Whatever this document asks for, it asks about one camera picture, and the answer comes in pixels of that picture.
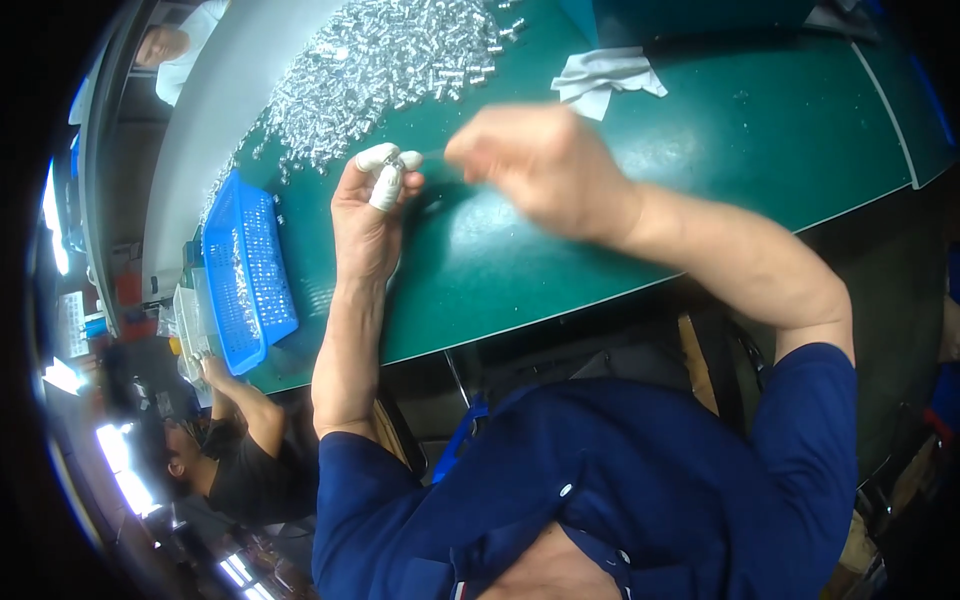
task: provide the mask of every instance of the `navy blue shirt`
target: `navy blue shirt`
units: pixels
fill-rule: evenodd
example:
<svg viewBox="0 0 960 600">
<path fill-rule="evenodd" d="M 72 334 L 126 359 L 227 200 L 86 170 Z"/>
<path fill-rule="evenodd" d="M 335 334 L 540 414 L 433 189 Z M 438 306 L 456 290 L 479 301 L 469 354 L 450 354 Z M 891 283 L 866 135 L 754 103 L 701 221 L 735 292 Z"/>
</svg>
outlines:
<svg viewBox="0 0 960 600">
<path fill-rule="evenodd" d="M 692 396 L 617 379 L 504 401 L 439 484 L 336 432 L 320 443 L 323 598 L 469 599 L 558 521 L 623 598 L 813 598 L 857 468 L 856 375 L 828 344 L 771 370 L 749 440 Z"/>
</svg>

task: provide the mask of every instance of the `ear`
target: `ear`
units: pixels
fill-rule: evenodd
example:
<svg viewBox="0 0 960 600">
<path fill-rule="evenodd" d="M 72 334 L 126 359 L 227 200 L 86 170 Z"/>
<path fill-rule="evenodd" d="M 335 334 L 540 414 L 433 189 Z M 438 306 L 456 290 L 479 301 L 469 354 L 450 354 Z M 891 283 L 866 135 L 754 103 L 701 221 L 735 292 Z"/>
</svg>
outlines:
<svg viewBox="0 0 960 600">
<path fill-rule="evenodd" d="M 180 461 L 171 461 L 167 465 L 167 470 L 177 479 L 182 478 L 183 474 L 186 472 L 186 469 L 183 468 L 183 465 L 180 463 Z"/>
</svg>

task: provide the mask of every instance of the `hand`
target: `hand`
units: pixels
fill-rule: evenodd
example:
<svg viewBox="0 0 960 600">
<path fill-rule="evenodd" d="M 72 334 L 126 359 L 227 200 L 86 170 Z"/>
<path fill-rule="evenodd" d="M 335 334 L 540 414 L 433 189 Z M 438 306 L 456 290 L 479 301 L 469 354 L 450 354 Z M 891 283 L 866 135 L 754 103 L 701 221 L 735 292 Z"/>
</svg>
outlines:
<svg viewBox="0 0 960 600">
<path fill-rule="evenodd" d="M 383 161 L 393 154 L 402 173 Z M 330 201 L 337 252 L 337 281 L 386 283 L 400 256 L 400 212 L 419 194 L 423 156 L 397 154 L 394 144 L 380 144 L 351 158 Z"/>
<path fill-rule="evenodd" d="M 444 157 L 490 181 L 542 227 L 616 246 L 639 218 L 635 187 L 597 134 L 564 105 L 483 108 Z"/>
<path fill-rule="evenodd" d="M 227 369 L 227 363 L 219 356 L 205 356 L 200 366 L 200 377 L 214 389 L 223 390 L 224 386 L 234 381 L 233 375 Z"/>
</svg>

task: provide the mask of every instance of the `white plastic basket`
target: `white plastic basket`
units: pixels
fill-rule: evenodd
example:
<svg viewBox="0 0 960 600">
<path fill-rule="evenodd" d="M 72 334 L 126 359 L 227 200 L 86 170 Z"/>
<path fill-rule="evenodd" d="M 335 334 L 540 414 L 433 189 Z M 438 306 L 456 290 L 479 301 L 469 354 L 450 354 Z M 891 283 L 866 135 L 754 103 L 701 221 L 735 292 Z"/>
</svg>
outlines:
<svg viewBox="0 0 960 600">
<path fill-rule="evenodd" d="M 192 382 L 200 378 L 200 363 L 192 357 L 203 356 L 210 352 L 209 329 L 201 315 L 197 292 L 177 286 L 174 292 L 174 316 L 177 319 L 177 331 L 180 334 L 180 347 L 187 376 Z"/>
</svg>

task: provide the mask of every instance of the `person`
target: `person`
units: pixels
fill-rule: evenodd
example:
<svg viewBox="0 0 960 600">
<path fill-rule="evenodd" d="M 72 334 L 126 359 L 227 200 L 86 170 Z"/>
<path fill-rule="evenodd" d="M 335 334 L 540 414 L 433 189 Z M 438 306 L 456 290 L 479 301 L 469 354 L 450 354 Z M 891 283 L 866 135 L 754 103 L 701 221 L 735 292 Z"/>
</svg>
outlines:
<svg viewBox="0 0 960 600">
<path fill-rule="evenodd" d="M 207 0 L 177 29 L 166 25 L 147 28 L 133 60 L 139 66 L 157 67 L 156 95 L 160 100 L 177 105 L 183 84 L 229 4 L 230 0 Z"/>
<path fill-rule="evenodd" d="M 777 331 L 748 439 L 692 396 L 614 378 L 520 390 L 438 484 L 376 443 L 371 406 L 397 203 L 345 167 L 336 285 L 313 374 L 324 598 L 811 598 L 852 516 L 856 376 L 844 283 L 771 221 L 629 181 L 563 106 L 480 110 L 445 158 L 547 231 L 686 271 Z"/>
<path fill-rule="evenodd" d="M 163 422 L 164 468 L 185 492 L 202 495 L 214 511 L 243 525 L 262 526 L 313 514 L 317 473 L 284 440 L 282 407 L 230 375 L 222 358 L 203 360 L 213 389 L 210 427 L 203 445 L 183 427 Z M 235 411 L 247 423 L 242 433 Z"/>
</svg>

